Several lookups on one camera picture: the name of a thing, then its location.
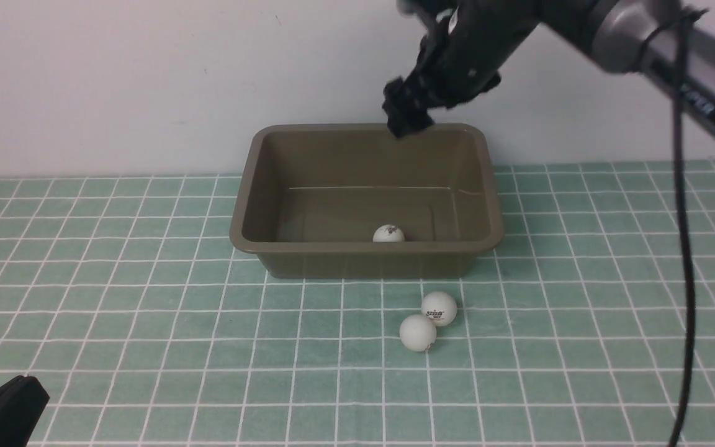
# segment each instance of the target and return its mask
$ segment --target green tile tablecloth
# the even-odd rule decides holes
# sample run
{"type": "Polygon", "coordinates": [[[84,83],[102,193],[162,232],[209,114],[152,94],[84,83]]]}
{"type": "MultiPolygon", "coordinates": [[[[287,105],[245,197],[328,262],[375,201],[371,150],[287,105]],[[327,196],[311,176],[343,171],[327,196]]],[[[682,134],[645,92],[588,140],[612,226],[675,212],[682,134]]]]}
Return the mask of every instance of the green tile tablecloth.
{"type": "MultiPolygon", "coordinates": [[[[692,161],[715,445],[715,161],[692,161]]],[[[497,169],[507,237],[459,282],[286,282],[228,240],[237,176],[0,180],[0,385],[35,445],[662,445],[683,346],[670,164],[497,169]],[[401,320],[461,304],[428,354],[401,320]]]]}

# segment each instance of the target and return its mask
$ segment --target black cable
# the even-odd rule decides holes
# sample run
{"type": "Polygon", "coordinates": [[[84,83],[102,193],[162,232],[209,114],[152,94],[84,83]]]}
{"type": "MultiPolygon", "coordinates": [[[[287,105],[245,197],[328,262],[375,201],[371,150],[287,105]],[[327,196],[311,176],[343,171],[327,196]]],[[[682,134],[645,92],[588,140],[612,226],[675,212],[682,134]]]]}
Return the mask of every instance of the black cable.
{"type": "Polygon", "coordinates": [[[689,33],[698,13],[690,11],[678,20],[678,53],[675,59],[675,85],[672,91],[672,142],[673,170],[675,170],[675,209],[680,234],[680,251],[683,255],[683,276],[686,279],[686,344],[683,357],[683,383],[680,388],[678,412],[669,447],[675,447],[683,431],[686,413],[689,410],[691,376],[695,360],[695,338],[697,336],[697,296],[695,292],[695,271],[691,258],[689,220],[686,215],[686,178],[683,161],[683,88],[688,66],[689,33]]]}

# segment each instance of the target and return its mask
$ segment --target black object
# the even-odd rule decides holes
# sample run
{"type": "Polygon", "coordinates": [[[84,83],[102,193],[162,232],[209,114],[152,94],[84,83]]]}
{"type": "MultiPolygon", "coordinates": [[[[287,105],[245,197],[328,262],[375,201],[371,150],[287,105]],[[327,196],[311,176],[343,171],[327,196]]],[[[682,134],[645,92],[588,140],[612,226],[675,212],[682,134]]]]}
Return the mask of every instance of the black object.
{"type": "Polygon", "coordinates": [[[434,124],[430,109],[457,107],[499,85],[499,67],[539,23],[531,13],[532,0],[401,4],[420,18],[428,33],[409,76],[385,86],[382,108],[397,138],[434,124]]]}
{"type": "Polygon", "coordinates": [[[17,376],[0,387],[0,446],[24,447],[48,404],[48,393],[31,376],[17,376]]]}
{"type": "Polygon", "coordinates": [[[683,380],[681,380],[678,411],[669,438],[670,447],[680,441],[680,433],[686,422],[691,394],[691,376],[695,361],[695,339],[697,338],[697,292],[695,291],[695,264],[691,259],[689,238],[689,218],[686,213],[686,175],[683,161],[683,106],[686,74],[689,65],[689,36],[693,23],[704,11],[687,9],[675,23],[678,31],[678,47],[675,55],[675,75],[672,90],[672,145],[673,170],[675,171],[675,211],[678,216],[680,253],[683,255],[683,277],[686,280],[686,342],[683,353],[683,380]]]}

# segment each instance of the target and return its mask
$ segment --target ping pong ball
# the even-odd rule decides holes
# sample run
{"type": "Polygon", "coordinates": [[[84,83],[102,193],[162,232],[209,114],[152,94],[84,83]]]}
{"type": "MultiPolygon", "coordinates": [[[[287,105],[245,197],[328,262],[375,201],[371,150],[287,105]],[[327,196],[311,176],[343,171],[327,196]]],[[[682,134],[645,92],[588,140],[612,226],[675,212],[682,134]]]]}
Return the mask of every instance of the ping pong ball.
{"type": "Polygon", "coordinates": [[[411,351],[422,353],[431,348],[438,331],[434,323],[422,314],[413,314],[402,322],[399,328],[399,338],[402,344],[411,351]]]}
{"type": "Polygon", "coordinates": [[[435,326],[442,328],[457,317],[457,302],[446,292],[432,292],[423,298],[421,314],[432,320],[435,326]]]}
{"type": "Polygon", "coordinates": [[[404,242],[405,233],[395,225],[383,225],[374,232],[375,242],[404,242]]]}

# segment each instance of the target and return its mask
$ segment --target robotic arm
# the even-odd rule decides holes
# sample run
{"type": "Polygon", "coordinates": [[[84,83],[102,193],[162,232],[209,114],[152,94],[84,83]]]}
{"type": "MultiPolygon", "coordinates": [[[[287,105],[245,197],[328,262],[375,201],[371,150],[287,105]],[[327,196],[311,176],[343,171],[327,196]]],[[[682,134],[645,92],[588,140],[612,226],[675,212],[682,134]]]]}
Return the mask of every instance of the robotic arm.
{"type": "MultiPolygon", "coordinates": [[[[426,26],[415,68],[385,86],[383,110],[397,138],[434,124],[500,84],[500,66],[540,24],[607,73],[641,73],[670,94],[681,0],[397,0],[426,26]]],[[[687,113],[715,138],[715,37],[690,36],[683,85],[687,113]]]]}

